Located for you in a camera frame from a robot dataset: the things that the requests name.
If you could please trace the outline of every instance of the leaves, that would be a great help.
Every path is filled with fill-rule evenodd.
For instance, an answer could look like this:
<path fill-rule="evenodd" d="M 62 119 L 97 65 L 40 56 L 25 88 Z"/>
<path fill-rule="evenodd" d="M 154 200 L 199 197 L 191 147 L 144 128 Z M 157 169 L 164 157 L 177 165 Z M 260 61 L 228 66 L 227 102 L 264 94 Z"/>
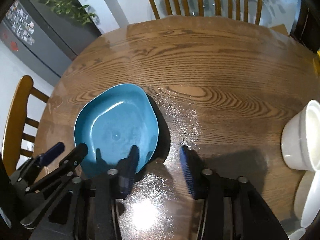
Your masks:
<path fill-rule="evenodd" d="M 50 7 L 50 10 L 58 15 L 65 15 L 75 21 L 85 25 L 90 23 L 97 15 L 95 13 L 87 13 L 86 8 L 89 4 L 80 6 L 78 0 L 38 0 L 39 3 Z"/>

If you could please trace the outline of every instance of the screw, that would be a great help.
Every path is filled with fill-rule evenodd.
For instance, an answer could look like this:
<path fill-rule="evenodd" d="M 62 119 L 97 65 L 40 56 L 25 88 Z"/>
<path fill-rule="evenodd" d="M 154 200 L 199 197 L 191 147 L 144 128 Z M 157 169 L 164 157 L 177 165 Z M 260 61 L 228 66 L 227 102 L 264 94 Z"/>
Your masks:
<path fill-rule="evenodd" d="M 244 176 L 241 176 L 238 178 L 238 181 L 241 182 L 241 183 L 247 183 L 248 182 L 248 179 Z"/>
<path fill-rule="evenodd" d="M 202 170 L 202 174 L 204 175 L 212 175 L 213 171 L 210 169 L 203 169 Z"/>
<path fill-rule="evenodd" d="M 118 173 L 118 170 L 117 169 L 110 169 L 108 170 L 108 175 L 116 175 Z"/>
<path fill-rule="evenodd" d="M 74 183 L 74 184 L 77 184 L 77 183 L 79 183 L 79 182 L 81 182 L 82 180 L 81 180 L 81 178 L 80 177 L 74 177 L 73 179 L 72 179 L 72 182 Z"/>

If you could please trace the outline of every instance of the blue bowl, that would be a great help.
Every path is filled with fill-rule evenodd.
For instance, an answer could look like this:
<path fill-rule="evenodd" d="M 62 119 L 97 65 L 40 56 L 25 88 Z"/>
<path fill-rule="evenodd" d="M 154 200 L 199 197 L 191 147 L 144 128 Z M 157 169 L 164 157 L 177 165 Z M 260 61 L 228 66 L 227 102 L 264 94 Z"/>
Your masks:
<path fill-rule="evenodd" d="M 75 144 L 85 143 L 88 155 L 81 168 L 88 178 L 114 168 L 126 158 L 132 145 L 139 147 L 136 173 L 150 160 L 158 142 L 156 115 L 144 90 L 121 84 L 87 103 L 79 113 Z"/>

